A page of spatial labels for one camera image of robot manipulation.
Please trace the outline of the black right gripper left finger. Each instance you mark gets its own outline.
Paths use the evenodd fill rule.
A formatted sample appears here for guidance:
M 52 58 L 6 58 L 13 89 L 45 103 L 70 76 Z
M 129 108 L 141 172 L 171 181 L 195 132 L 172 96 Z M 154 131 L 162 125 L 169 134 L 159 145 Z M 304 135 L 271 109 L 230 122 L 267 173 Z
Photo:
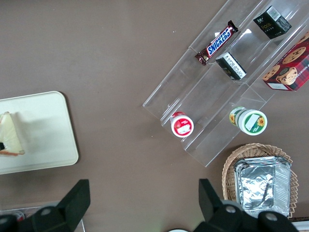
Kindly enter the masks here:
M 81 179 L 56 206 L 47 206 L 18 223 L 20 232 L 73 232 L 90 206 L 88 179 Z

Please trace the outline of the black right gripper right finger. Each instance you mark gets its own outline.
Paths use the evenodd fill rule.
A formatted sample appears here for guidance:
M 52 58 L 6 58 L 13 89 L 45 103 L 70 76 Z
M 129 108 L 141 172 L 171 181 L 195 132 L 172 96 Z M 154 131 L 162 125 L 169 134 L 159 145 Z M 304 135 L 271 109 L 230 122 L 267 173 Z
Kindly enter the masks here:
M 280 213 L 264 211 L 257 218 L 238 207 L 224 204 L 208 179 L 200 179 L 198 200 L 204 221 L 196 232 L 296 232 L 297 228 Z

